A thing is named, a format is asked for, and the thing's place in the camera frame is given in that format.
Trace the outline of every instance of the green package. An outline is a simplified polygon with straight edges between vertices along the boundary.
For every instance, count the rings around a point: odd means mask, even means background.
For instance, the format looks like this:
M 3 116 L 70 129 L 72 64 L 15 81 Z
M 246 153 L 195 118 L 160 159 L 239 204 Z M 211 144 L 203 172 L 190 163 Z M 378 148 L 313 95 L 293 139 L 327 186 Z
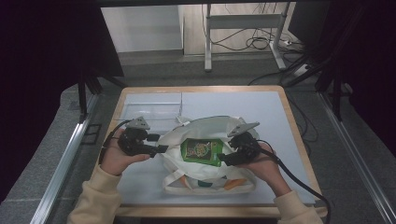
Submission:
M 221 166 L 218 154 L 222 153 L 223 142 L 220 139 L 186 139 L 180 146 L 183 161 L 198 162 Z

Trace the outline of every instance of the hand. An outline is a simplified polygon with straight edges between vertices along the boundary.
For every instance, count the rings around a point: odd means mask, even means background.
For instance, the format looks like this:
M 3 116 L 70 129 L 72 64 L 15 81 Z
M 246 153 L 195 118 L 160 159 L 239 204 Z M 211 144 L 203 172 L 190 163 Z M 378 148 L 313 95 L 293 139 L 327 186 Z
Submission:
M 272 152 L 272 149 L 267 144 L 260 143 L 260 146 Z M 279 166 L 265 154 L 261 153 L 253 162 L 238 165 L 238 167 L 249 169 L 255 176 L 267 182 L 276 197 L 291 192 L 289 185 L 279 171 Z
M 110 140 L 105 156 L 103 157 L 101 168 L 110 175 L 121 175 L 122 172 L 132 163 L 146 161 L 149 155 L 140 154 L 135 156 L 127 156 L 119 147 L 118 139 L 123 133 L 123 129 L 119 129 L 114 133 Z

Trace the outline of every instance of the metal frame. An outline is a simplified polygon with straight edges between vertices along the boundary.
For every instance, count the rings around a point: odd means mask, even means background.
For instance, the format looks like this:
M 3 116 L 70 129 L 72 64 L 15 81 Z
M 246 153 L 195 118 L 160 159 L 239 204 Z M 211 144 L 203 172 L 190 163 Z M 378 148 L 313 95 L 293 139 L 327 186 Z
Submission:
M 347 129 L 345 128 L 343 122 L 340 121 L 332 112 L 332 104 L 326 93 L 320 92 L 318 94 L 318 97 L 323 103 L 323 107 L 325 108 L 335 130 L 338 132 L 338 135 L 340 136 L 341 141 L 343 142 L 346 151 L 349 154 L 349 158 L 355 165 L 359 175 L 361 176 L 361 180 L 363 181 L 365 187 L 368 189 L 370 195 L 372 196 L 373 201 L 375 202 L 375 205 L 379 210 L 379 213 L 385 220 L 385 223 L 396 223 L 396 215 L 387 195 L 385 195 L 384 190 L 382 190 L 378 182 L 375 180 L 369 167 L 367 166 L 363 157 L 359 153 L 359 150 L 355 146 L 355 143 L 349 136 L 349 133 L 347 132 Z
M 97 95 L 93 95 L 88 102 L 88 116 L 82 123 L 78 123 L 76 129 L 74 130 L 69 143 L 67 144 L 66 150 L 59 161 L 58 167 L 56 168 L 49 185 L 47 186 L 46 192 L 40 201 L 37 209 L 35 210 L 35 215 L 31 220 L 31 224 L 45 223 L 50 215 L 50 210 L 58 196 L 58 193 L 62 187 L 62 183 L 69 171 L 70 165 L 76 155 L 78 146 L 82 140 L 82 137 L 90 123 L 92 117 L 92 111 L 96 106 L 98 100 Z
M 279 54 L 279 39 L 288 16 L 290 2 L 286 4 L 281 14 L 269 15 L 218 15 L 211 16 L 211 5 L 207 5 L 206 9 L 206 43 L 205 43 L 205 71 L 212 70 L 212 42 L 210 40 L 210 30 L 216 29 L 255 29 L 255 28 L 276 28 L 276 36 L 274 41 L 270 41 L 269 45 L 274 54 L 276 64 L 279 70 L 285 70 L 286 65 Z

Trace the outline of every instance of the white board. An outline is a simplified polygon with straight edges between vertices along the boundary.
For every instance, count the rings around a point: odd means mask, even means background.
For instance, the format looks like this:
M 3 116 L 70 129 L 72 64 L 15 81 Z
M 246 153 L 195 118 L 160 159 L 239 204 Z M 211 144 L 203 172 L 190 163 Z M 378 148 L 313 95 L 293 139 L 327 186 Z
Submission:
M 142 105 L 157 107 L 150 110 Z M 283 105 L 276 91 L 244 92 L 182 92 L 182 93 L 133 93 L 128 94 L 121 117 L 145 115 L 152 133 L 171 131 L 177 125 L 172 116 L 189 119 L 212 116 L 242 117 L 247 123 L 258 121 L 255 128 L 260 139 L 271 144 L 277 156 L 301 181 L 309 186 L 308 178 L 295 144 Z M 155 128 L 155 119 L 166 125 Z M 266 183 L 258 179 L 257 188 L 244 194 L 218 196 L 179 196 L 163 192 L 163 179 L 169 173 L 163 168 L 162 157 L 132 164 L 122 175 L 118 185 L 123 204 L 133 205 L 267 205 L 273 204 L 274 193 Z M 292 189 L 296 189 L 303 203 L 315 203 L 314 197 L 295 184 L 282 172 Z

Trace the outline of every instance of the sleeve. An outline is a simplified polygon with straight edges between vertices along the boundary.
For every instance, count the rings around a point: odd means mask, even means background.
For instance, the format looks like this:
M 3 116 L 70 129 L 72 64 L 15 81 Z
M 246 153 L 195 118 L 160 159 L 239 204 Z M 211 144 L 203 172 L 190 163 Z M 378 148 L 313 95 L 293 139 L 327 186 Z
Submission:
M 306 207 L 295 190 L 274 199 L 279 209 L 281 219 L 278 224 L 322 224 L 317 211 L 313 207 Z
M 96 166 L 92 178 L 82 184 L 82 193 L 67 223 L 113 223 L 120 207 L 119 182 L 120 176 L 110 175 Z

